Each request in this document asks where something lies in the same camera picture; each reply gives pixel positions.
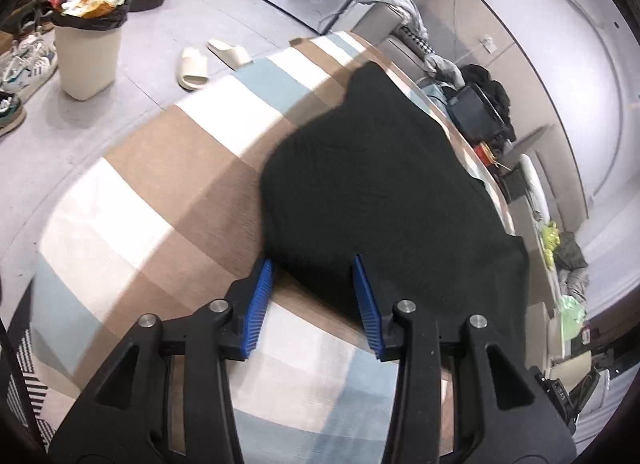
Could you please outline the black knit sweater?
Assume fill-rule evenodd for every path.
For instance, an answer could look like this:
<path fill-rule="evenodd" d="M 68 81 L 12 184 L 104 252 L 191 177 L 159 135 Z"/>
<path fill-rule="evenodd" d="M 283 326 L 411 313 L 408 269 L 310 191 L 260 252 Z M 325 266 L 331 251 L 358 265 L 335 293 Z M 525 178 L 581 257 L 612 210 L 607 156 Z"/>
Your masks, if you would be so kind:
<path fill-rule="evenodd" d="M 379 65 L 357 69 L 340 106 L 279 143 L 259 195 L 265 253 L 341 313 L 358 316 L 352 262 L 363 255 L 442 330 L 481 314 L 524 360 L 524 242 Z"/>

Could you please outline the white grey clothes on sofa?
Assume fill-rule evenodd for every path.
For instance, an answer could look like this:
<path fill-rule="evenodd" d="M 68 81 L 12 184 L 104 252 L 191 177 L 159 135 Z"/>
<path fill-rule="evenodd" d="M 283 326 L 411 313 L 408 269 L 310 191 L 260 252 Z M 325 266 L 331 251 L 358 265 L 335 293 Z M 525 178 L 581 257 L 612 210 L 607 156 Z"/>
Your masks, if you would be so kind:
<path fill-rule="evenodd" d="M 464 77 L 458 66 L 435 53 L 428 42 L 428 31 L 424 26 L 418 6 L 413 0 L 355 0 L 359 4 L 384 4 L 396 13 L 400 19 L 400 28 L 405 35 L 413 39 L 422 53 L 422 70 L 431 78 L 444 81 L 456 90 L 465 85 Z"/>

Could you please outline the black clothes pile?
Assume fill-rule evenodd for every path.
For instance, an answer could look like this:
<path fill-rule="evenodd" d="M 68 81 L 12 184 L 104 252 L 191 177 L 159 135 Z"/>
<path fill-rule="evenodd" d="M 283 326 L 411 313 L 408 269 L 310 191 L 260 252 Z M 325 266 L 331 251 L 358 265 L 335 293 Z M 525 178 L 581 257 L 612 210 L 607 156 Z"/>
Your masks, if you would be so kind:
<path fill-rule="evenodd" d="M 494 80 L 490 72 L 480 65 L 469 64 L 462 66 L 460 70 L 463 80 L 468 84 L 476 84 L 480 87 L 491 105 L 494 106 L 504 125 L 506 125 L 506 139 L 515 141 L 516 135 L 510 117 L 511 100 L 506 94 L 503 85 Z"/>

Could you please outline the checkered plush blanket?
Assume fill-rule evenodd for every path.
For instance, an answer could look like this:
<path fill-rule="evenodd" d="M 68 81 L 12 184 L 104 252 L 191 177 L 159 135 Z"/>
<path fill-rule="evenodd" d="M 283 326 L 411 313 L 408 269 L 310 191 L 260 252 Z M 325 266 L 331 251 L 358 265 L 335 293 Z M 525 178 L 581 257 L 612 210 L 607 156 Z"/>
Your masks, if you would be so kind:
<path fill-rule="evenodd" d="M 422 116 L 445 116 L 392 61 L 340 31 L 298 39 L 221 76 L 104 153 L 44 227 L 32 282 L 30 351 L 52 437 L 106 356 L 146 313 L 193 313 L 252 267 L 257 180 L 279 141 L 341 101 L 350 75 L 381 65 Z M 397 368 L 359 325 L 290 279 L 274 289 L 256 349 L 229 368 L 249 463 L 376 463 Z"/>

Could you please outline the green plastic bag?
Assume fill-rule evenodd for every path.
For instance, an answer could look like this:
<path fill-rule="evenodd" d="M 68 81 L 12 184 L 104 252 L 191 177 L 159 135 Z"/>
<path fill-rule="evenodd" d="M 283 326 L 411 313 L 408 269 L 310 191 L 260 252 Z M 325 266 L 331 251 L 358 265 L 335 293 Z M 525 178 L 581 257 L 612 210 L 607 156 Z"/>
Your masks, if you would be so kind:
<path fill-rule="evenodd" d="M 563 341 L 574 340 L 582 332 L 586 319 L 585 307 L 574 296 L 562 295 L 559 312 Z"/>

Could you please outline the red instant noodle bowl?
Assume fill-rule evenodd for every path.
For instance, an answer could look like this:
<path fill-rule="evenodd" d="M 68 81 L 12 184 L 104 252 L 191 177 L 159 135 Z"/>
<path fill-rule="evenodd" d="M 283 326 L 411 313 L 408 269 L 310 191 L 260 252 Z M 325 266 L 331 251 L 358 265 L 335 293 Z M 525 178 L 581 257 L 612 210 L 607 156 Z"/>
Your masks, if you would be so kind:
<path fill-rule="evenodd" d="M 506 169 L 509 171 L 509 168 L 498 160 L 494 151 L 492 151 L 484 141 L 475 145 L 473 150 L 485 167 L 494 167 L 495 169 Z"/>

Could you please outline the black rice cooker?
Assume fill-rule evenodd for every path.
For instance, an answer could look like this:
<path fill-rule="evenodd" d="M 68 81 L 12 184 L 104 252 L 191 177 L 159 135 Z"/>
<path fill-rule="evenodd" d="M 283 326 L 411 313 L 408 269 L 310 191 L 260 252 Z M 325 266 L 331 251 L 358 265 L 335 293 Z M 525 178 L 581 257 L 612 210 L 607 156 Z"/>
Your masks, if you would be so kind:
<path fill-rule="evenodd" d="M 449 99 L 451 120 L 465 140 L 475 146 L 501 136 L 506 125 L 488 97 L 476 84 L 468 84 Z"/>

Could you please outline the cream slipper near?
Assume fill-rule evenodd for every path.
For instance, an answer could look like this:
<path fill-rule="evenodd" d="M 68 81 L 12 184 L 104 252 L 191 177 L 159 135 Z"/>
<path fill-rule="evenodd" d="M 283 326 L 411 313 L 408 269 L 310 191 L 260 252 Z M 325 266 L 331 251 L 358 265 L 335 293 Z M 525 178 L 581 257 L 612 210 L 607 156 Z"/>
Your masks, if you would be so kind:
<path fill-rule="evenodd" d="M 186 91 L 203 88 L 209 80 L 208 60 L 198 47 L 184 47 L 177 71 L 177 82 Z"/>

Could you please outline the cream slipper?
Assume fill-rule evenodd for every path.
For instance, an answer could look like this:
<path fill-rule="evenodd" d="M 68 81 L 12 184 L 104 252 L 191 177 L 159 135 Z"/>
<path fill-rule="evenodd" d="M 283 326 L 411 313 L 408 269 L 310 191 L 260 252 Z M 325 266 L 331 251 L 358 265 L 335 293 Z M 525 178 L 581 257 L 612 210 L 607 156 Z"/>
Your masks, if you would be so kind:
<path fill-rule="evenodd" d="M 209 80 L 208 60 L 198 47 L 184 47 L 177 71 L 177 82 L 186 91 L 203 88 Z"/>
<path fill-rule="evenodd" d="M 232 45 L 220 39 L 209 39 L 206 45 L 210 52 L 232 70 L 238 70 L 254 61 L 250 53 L 240 45 Z"/>

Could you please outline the cream slipper far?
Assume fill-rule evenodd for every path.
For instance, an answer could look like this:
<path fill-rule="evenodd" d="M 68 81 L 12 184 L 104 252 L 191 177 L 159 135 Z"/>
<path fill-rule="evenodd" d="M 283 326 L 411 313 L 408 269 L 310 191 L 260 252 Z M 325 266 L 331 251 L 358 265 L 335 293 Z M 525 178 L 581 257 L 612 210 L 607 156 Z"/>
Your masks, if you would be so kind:
<path fill-rule="evenodd" d="M 210 52 L 232 70 L 238 70 L 254 61 L 250 53 L 240 45 L 232 45 L 220 39 L 209 39 L 206 45 Z"/>

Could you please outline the grey sofa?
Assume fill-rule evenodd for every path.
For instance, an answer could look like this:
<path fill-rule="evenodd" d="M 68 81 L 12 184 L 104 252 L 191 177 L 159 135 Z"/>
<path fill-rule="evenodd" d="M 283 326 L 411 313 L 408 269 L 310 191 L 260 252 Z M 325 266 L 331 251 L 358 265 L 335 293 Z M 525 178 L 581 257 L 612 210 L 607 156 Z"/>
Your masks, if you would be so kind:
<path fill-rule="evenodd" d="M 417 39 L 411 39 L 402 30 L 401 16 L 390 6 L 374 3 L 352 28 L 352 32 L 375 46 L 419 87 L 435 82 L 423 70 L 423 48 Z"/>

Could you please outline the beige trash bin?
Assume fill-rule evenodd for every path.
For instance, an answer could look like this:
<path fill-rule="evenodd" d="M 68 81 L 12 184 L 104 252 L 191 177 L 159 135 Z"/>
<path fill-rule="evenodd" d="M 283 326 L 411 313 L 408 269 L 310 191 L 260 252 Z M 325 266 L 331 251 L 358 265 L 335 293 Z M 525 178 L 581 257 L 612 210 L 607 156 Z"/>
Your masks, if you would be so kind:
<path fill-rule="evenodd" d="M 131 0 L 66 0 L 53 15 L 62 90 L 78 102 L 115 81 Z"/>

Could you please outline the white sneaker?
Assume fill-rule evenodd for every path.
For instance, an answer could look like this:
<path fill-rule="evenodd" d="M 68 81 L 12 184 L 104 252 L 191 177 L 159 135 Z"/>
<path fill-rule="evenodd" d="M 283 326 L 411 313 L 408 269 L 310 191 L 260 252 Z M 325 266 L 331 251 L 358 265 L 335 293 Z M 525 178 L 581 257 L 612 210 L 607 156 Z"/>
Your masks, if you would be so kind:
<path fill-rule="evenodd" d="M 16 95 L 23 104 L 46 84 L 58 68 L 58 52 L 40 33 L 15 41 L 8 61 L 1 67 L 2 91 Z"/>

